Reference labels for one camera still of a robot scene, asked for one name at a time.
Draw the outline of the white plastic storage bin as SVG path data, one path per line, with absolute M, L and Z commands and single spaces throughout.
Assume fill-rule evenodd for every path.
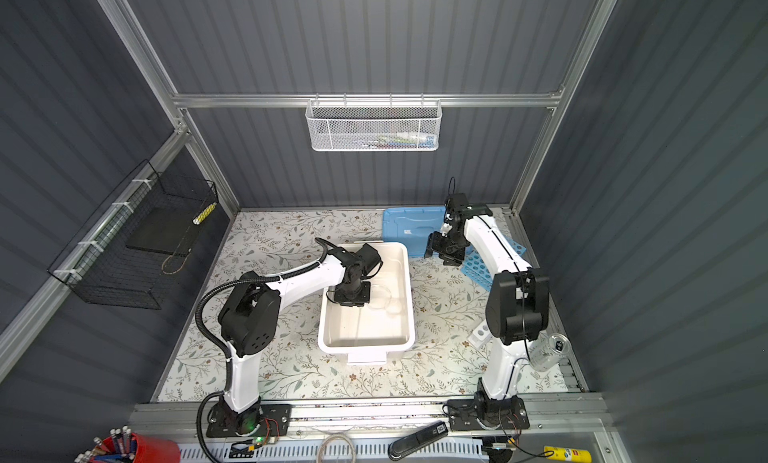
M 416 339 L 410 268 L 406 247 L 398 242 L 373 242 L 383 267 L 370 279 L 371 299 L 362 307 L 332 302 L 333 289 L 323 295 L 319 348 L 348 365 L 382 365 L 402 357 Z M 407 310 L 389 315 L 392 296 L 407 299 Z

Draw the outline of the white small tube rack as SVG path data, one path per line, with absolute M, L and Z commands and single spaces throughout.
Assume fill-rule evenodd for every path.
M 481 349 L 491 338 L 487 322 L 481 321 L 470 333 L 468 337 L 469 344 L 475 349 Z

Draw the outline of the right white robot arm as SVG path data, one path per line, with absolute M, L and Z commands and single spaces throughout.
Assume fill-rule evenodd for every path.
M 521 431 L 530 423 L 517 385 L 530 363 L 529 344 L 549 323 L 549 278 L 513 249 L 487 205 L 454 192 L 445 200 L 443 224 L 429 235 L 424 256 L 459 266 L 468 247 L 492 277 L 485 306 L 491 349 L 474 397 L 475 415 L 487 428 Z

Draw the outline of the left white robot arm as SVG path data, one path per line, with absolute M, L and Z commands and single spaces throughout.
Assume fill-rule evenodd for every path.
M 196 302 L 197 329 L 223 352 L 226 371 L 224 388 L 198 407 L 199 441 L 236 436 L 264 442 L 284 434 L 285 425 L 262 409 L 258 388 L 260 353 L 273 341 L 283 309 L 323 289 L 340 306 L 370 302 L 370 280 L 383 267 L 379 252 L 368 243 L 350 251 L 323 238 L 315 242 L 322 248 L 318 259 L 277 274 L 246 272 Z

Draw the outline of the blue test tube rack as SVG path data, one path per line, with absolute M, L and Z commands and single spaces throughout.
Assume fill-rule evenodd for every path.
M 491 289 L 493 276 L 473 246 L 469 246 L 466 249 L 461 272 L 486 291 Z

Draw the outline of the blue plastic bin lid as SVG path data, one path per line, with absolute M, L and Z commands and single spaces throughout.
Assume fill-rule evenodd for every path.
M 402 243 L 410 258 L 422 258 L 428 237 L 443 224 L 444 212 L 442 206 L 385 209 L 382 214 L 382 240 Z

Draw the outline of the black handheld device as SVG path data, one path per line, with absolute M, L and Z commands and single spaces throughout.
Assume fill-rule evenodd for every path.
M 391 461 L 400 461 L 403 458 L 439 441 L 449 433 L 449 427 L 445 422 L 438 421 L 422 427 L 415 432 L 405 435 L 393 441 L 387 450 Z

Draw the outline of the yellow bottle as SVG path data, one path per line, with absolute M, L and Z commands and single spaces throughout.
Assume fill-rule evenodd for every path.
M 592 463 L 593 457 L 588 450 L 545 446 L 543 456 L 548 460 L 572 463 Z

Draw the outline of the red pen cup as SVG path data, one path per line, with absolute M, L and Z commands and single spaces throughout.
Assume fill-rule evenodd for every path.
M 177 443 L 134 432 L 130 427 L 113 428 L 105 438 L 95 437 L 93 447 L 78 454 L 76 463 L 179 463 Z

